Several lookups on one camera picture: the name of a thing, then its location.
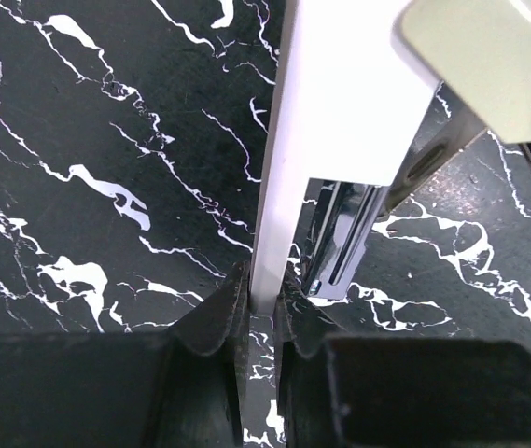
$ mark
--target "black marble surface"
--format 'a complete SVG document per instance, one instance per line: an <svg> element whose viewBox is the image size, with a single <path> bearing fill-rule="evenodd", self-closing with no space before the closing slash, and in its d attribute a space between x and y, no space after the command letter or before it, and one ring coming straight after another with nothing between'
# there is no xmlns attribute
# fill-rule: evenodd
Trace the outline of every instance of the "black marble surface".
<svg viewBox="0 0 531 448"><path fill-rule="evenodd" d="M162 329L250 257L283 3L0 1L0 333ZM453 104L438 92L417 144ZM515 147L484 136L375 230L346 299L316 301L340 323L531 349ZM252 323L245 442L283 446Z"/></svg>

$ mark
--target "white plastic strip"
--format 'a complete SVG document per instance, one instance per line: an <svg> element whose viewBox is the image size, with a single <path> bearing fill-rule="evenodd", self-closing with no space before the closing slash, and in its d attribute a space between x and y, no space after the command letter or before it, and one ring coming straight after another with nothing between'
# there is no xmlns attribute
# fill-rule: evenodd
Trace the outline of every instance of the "white plastic strip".
<svg viewBox="0 0 531 448"><path fill-rule="evenodd" d="M394 35L408 3L287 2L250 282L259 314L272 313L309 178L390 185L398 172L438 85Z"/></svg>

